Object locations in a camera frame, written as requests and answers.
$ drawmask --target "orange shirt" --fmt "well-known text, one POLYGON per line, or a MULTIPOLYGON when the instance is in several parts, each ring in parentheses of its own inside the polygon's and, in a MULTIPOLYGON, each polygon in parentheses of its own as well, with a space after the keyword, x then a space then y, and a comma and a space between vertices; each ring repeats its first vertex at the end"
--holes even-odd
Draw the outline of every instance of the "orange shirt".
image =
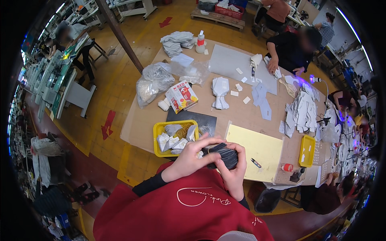
POLYGON ((261 3, 264 6, 270 5, 267 14, 282 23, 286 21, 286 17, 291 11, 289 5, 283 0, 262 0, 261 3))

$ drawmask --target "metal pole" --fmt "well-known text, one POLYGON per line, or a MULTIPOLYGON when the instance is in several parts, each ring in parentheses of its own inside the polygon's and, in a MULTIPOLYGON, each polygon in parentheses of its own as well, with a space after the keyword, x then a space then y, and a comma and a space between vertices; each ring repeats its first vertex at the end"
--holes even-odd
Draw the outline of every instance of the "metal pole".
POLYGON ((95 0, 95 2, 97 3, 99 10, 105 16, 108 25, 110 26, 111 30, 113 30, 114 35, 117 37, 117 39, 120 42, 120 44, 122 45, 123 49, 126 51, 127 55, 131 59, 131 61, 133 61, 134 65, 137 67, 138 71, 142 74, 142 70, 144 68, 142 67, 141 62, 139 62, 139 59, 137 58, 134 51, 130 47, 129 42, 127 41, 122 30, 120 29, 119 23, 117 22, 113 12, 109 9, 106 1, 105 0, 95 0))

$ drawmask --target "factory floor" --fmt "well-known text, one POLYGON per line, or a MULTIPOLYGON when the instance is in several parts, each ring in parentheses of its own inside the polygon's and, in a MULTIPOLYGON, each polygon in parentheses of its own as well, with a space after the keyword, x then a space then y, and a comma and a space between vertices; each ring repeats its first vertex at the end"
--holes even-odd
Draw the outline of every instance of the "factory floor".
MULTIPOLYGON (((213 21, 204 19, 190 19, 190 12, 195 7, 193 0, 174 0, 170 5, 158 6, 158 11, 151 13, 147 18, 148 21, 144 21, 141 15, 137 15, 127 17, 120 24, 142 66, 146 67, 153 61, 162 47, 160 38, 174 31, 189 31, 197 35, 200 30, 204 30, 207 39, 223 42, 251 53, 267 52, 266 40, 263 38, 257 40, 251 32, 253 9, 247 9, 246 26, 243 32, 239 32, 229 25, 215 24, 213 21), (170 25, 161 28, 159 23, 167 17, 172 17, 170 25)), ((96 43, 107 53, 111 50, 114 52, 108 60, 102 57, 95 64, 97 89, 88 106, 87 119, 80 116, 80 108, 72 105, 63 111, 61 119, 52 122, 49 116, 45 115, 42 122, 38 123, 35 114, 38 106, 30 101, 28 103, 36 130, 39 133, 48 131, 56 133, 61 146, 73 153, 68 163, 68 169, 72 173, 70 185, 76 187, 89 180, 98 190, 104 188, 111 192, 118 183, 135 186, 150 178, 161 164, 169 160, 156 157, 120 139, 123 123, 134 100, 135 83, 141 75, 107 24, 102 30, 92 29, 89 35, 95 38, 96 43), (111 110, 115 112, 111 126, 112 133, 104 140, 101 127, 105 125, 111 110)), ((94 49, 90 51, 92 56, 96 56, 97 53, 94 49)), ((303 73, 301 77, 308 79, 310 74, 329 80, 328 76, 314 63, 309 65, 308 72, 303 73)), ((315 87, 326 94, 325 84, 316 83, 315 87)), ((330 92, 336 90, 330 81, 328 87, 330 92)), ((250 185, 250 182, 245 183, 246 193, 250 185)), ((105 200, 106 198, 101 196, 85 206, 78 220, 75 221, 90 240, 93 240, 93 220, 105 200)), ((344 203, 331 214, 321 216, 307 213, 280 201, 272 213, 257 215, 265 215, 263 219, 276 240, 296 240, 327 225, 339 216, 348 204, 344 203), (294 225, 294 219, 301 221, 294 225)))

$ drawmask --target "red floor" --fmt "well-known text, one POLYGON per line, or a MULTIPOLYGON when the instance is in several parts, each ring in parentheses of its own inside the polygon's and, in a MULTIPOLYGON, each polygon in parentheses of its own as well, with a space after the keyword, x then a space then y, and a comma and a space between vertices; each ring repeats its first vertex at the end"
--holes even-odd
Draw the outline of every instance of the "red floor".
MULTIPOLYGON (((122 181, 117 179, 117 171, 105 164, 103 161, 96 158, 90 153, 89 157, 79 151, 56 127, 47 114, 41 123, 37 120, 37 113, 39 106, 35 103, 31 103, 30 95, 27 95, 27 103, 31 109, 32 118, 34 120, 38 133, 55 133, 58 136, 57 141, 63 149, 71 151, 71 156, 67 161, 67 169, 70 171, 71 183, 70 185, 75 188, 85 181, 92 183, 98 191, 100 189, 107 189, 112 192, 115 186, 122 181)), ((83 209, 93 218, 96 217, 99 209, 106 201, 106 198, 102 195, 95 201, 83 207, 83 209)), ((268 228, 276 241, 294 241, 300 239, 320 227, 325 226, 340 213, 342 213, 346 207, 351 204, 352 200, 345 200, 343 204, 326 215, 318 215, 313 212, 299 211, 291 212, 287 214, 269 215, 264 216, 263 220, 267 223, 268 228)))

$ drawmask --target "yellow plastic tray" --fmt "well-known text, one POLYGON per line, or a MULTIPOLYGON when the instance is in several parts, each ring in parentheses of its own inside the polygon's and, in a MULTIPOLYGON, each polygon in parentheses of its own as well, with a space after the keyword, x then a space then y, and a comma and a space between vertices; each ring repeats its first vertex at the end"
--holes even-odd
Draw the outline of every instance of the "yellow plastic tray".
POLYGON ((302 167, 311 167, 315 153, 315 139, 305 135, 301 140, 299 164, 302 167))
POLYGON ((196 140, 198 140, 198 124, 195 120, 185 120, 185 121, 169 121, 169 122, 158 122, 153 127, 153 138, 154 138, 154 154, 157 157, 178 157, 179 154, 172 154, 171 150, 167 150, 164 152, 161 152, 161 149, 159 148, 158 142, 157 142, 157 136, 159 136, 162 132, 165 132, 165 126, 169 124, 183 124, 183 123, 192 123, 196 126, 196 130, 194 131, 194 136, 196 140))

